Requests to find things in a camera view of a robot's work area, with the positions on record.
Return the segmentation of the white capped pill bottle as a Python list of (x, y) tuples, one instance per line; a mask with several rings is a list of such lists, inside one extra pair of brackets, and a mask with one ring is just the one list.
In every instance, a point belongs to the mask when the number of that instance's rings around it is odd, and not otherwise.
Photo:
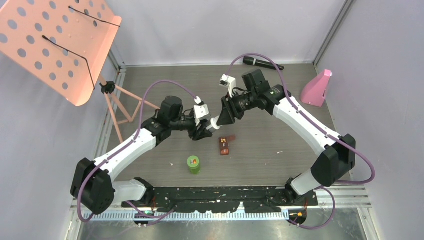
[(218, 125), (218, 120), (219, 120), (219, 116), (212, 117), (209, 120), (208, 126), (206, 127), (206, 129), (211, 133), (218, 131), (221, 128), (221, 126)]

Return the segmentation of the brown translucent pill container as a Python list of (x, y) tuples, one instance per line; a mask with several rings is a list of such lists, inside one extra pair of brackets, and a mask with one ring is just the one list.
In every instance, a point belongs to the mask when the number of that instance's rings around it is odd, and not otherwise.
[(227, 156), (230, 154), (229, 143), (234, 141), (235, 139), (236, 136), (234, 134), (229, 136), (221, 136), (218, 138), (219, 153), (221, 156)]

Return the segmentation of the green black pill bottle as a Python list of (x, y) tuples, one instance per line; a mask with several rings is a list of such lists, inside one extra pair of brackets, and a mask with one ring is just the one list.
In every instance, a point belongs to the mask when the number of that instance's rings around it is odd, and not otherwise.
[(192, 156), (188, 157), (187, 166), (188, 166), (189, 171), (192, 174), (196, 175), (196, 174), (200, 173), (201, 164), (200, 164), (200, 159), (197, 156), (192, 155)]

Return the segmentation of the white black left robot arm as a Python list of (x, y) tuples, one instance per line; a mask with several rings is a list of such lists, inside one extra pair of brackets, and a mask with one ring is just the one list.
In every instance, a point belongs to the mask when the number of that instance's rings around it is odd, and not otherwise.
[(70, 194), (77, 199), (77, 206), (87, 207), (94, 215), (121, 202), (136, 202), (141, 207), (148, 207), (154, 199), (153, 186), (140, 177), (117, 181), (120, 173), (169, 138), (173, 131), (186, 131), (193, 141), (211, 137), (220, 128), (218, 119), (211, 117), (208, 106), (199, 98), (185, 114), (180, 98), (166, 97), (155, 115), (144, 121), (141, 129), (127, 140), (95, 160), (83, 158), (79, 161)]

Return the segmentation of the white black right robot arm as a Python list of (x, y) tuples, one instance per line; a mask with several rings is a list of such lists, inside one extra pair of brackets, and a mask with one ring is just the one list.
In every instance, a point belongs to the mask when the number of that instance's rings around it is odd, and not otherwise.
[(291, 205), (299, 205), (306, 193), (319, 187), (330, 187), (355, 166), (356, 140), (349, 134), (339, 135), (306, 111), (282, 85), (271, 87), (260, 69), (242, 76), (245, 89), (235, 93), (236, 79), (224, 74), (219, 84), (228, 89), (221, 98), (219, 116), (210, 120), (209, 131), (241, 120), (251, 109), (267, 111), (294, 130), (317, 155), (317, 160), (306, 172), (290, 178), (284, 195)]

